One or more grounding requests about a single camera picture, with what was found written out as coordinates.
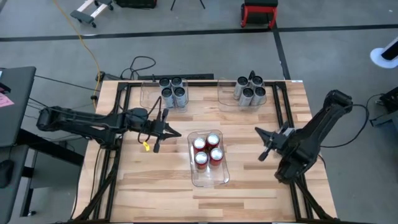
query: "pink paper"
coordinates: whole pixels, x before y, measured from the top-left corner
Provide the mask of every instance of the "pink paper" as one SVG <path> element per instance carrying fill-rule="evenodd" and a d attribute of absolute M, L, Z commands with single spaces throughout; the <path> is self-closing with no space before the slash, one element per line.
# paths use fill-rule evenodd
<path fill-rule="evenodd" d="M 0 108 L 13 104 L 14 103 L 6 95 L 0 93 Z"/>

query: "black desk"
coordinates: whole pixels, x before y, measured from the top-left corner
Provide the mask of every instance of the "black desk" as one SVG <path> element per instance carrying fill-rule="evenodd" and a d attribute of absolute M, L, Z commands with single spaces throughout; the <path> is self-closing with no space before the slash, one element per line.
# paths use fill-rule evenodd
<path fill-rule="evenodd" d="M 28 149 L 35 149 L 77 166 L 81 166 L 84 160 L 84 156 L 78 153 L 21 129 L 35 71 L 35 67 L 9 68 L 2 70 L 0 77 L 0 82 L 11 89 L 6 96 L 14 102 L 13 105 L 0 108 L 0 161 L 8 159 L 12 146 L 11 159 L 15 163 L 11 184 L 0 189 L 0 224 L 10 220 L 21 177 L 29 178 L 21 210 L 22 217 L 28 215 L 33 194 L 30 180 L 34 177 L 34 167 L 25 167 Z"/>

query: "red stool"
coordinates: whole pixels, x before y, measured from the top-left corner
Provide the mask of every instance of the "red stool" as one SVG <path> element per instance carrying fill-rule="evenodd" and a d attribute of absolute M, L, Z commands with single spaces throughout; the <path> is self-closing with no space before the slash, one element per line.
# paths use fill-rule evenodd
<path fill-rule="evenodd" d="M 241 6 L 241 27 L 245 27 L 247 23 L 258 23 L 249 18 L 251 14 L 265 14 L 267 16 L 268 13 L 272 13 L 272 20 L 268 24 L 268 28 L 272 29 L 276 20 L 277 6 L 278 0 L 244 0 L 244 4 Z"/>

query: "yellow tag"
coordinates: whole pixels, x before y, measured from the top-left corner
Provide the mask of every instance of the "yellow tag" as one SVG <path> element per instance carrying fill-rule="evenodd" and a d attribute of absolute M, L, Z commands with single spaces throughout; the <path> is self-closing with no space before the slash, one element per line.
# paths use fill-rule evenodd
<path fill-rule="evenodd" d="M 143 145 L 144 145 L 144 147 L 145 147 L 145 151 L 149 151 L 150 150 L 150 147 L 149 147 L 149 145 L 148 145 L 148 143 L 147 142 L 144 142 L 144 143 L 142 143 Z"/>

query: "soda can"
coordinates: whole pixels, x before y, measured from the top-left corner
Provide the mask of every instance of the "soda can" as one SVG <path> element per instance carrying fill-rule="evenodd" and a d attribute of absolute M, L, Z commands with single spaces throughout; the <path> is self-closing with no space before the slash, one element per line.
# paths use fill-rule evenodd
<path fill-rule="evenodd" d="M 214 148 L 210 152 L 210 165 L 218 167 L 224 158 L 224 153 L 220 148 Z"/>
<path fill-rule="evenodd" d="M 238 100 L 241 97 L 242 91 L 248 85 L 249 80 L 246 77 L 239 77 L 235 84 L 234 99 Z"/>
<path fill-rule="evenodd" d="M 172 78 L 172 87 L 175 90 L 178 87 L 182 87 L 182 79 L 180 77 Z"/>
<path fill-rule="evenodd" d="M 207 135 L 206 143 L 207 148 L 209 150 L 212 150 L 218 146 L 218 143 L 220 143 L 220 137 L 218 137 L 217 134 L 210 133 L 209 135 Z"/>
<path fill-rule="evenodd" d="M 205 152 L 198 152 L 195 154 L 195 164 L 198 170 L 206 169 L 208 160 L 208 156 Z"/>
<path fill-rule="evenodd" d="M 187 105 L 187 94 L 185 90 L 181 87 L 174 89 L 175 104 L 179 108 L 185 107 Z"/>
<path fill-rule="evenodd" d="M 239 99 L 239 106 L 249 106 L 253 99 L 254 91 L 250 88 L 245 88 L 242 91 L 242 95 Z"/>
<path fill-rule="evenodd" d="M 196 138 L 193 140 L 192 145 L 195 152 L 204 151 L 206 149 L 206 140 L 204 138 Z"/>
<path fill-rule="evenodd" d="M 250 82 L 250 88 L 252 90 L 256 89 L 257 87 L 262 87 L 264 85 L 264 82 L 262 81 L 262 78 L 260 76 L 255 76 Z"/>
<path fill-rule="evenodd" d="M 266 89 L 264 89 L 263 87 L 257 87 L 254 90 L 254 96 L 253 99 L 251 100 L 250 105 L 251 106 L 258 106 L 263 104 L 266 99 Z"/>
<path fill-rule="evenodd" d="M 170 79 L 169 78 L 161 78 L 159 80 L 159 86 L 161 87 L 161 89 L 170 88 L 171 87 Z"/>
<path fill-rule="evenodd" d="M 170 88 L 164 88 L 162 90 L 162 98 L 166 108 L 174 107 L 173 91 Z"/>

